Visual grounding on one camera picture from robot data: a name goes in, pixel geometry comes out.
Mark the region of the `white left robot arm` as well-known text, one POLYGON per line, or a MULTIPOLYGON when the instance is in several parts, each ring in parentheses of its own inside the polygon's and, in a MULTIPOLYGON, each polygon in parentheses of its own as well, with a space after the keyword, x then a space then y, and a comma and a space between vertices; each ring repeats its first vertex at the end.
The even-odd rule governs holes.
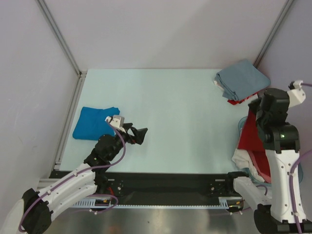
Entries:
POLYGON ((78 168, 57 182, 35 191, 27 190, 14 205, 0 230, 2 234, 42 234, 62 212, 90 195, 102 195, 108 189, 105 172, 126 144, 144 142, 147 128, 136 129, 114 120, 109 124, 115 135, 103 135, 78 168))

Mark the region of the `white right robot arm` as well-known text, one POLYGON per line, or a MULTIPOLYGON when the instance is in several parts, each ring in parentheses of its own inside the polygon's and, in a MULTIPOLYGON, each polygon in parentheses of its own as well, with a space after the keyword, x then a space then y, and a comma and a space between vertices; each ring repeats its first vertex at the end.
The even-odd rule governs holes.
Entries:
POLYGON ((246 176, 226 181, 229 195, 240 194, 253 210, 253 218, 262 234, 311 233, 312 223, 304 212, 297 167, 301 160, 297 128, 286 121, 288 109, 302 104, 302 88, 288 91, 269 88, 252 101, 257 134, 265 149, 271 173, 272 198, 267 199, 246 176))

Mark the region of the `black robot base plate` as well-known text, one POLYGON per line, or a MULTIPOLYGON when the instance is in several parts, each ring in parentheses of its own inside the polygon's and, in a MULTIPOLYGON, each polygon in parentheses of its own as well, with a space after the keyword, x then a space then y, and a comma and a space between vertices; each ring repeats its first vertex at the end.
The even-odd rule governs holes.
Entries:
POLYGON ((151 204, 168 200, 169 204, 202 205, 213 197, 241 197, 234 190, 237 177, 246 177, 245 172, 227 174, 161 174, 105 172, 106 187, 85 198, 120 198, 123 204, 151 204))

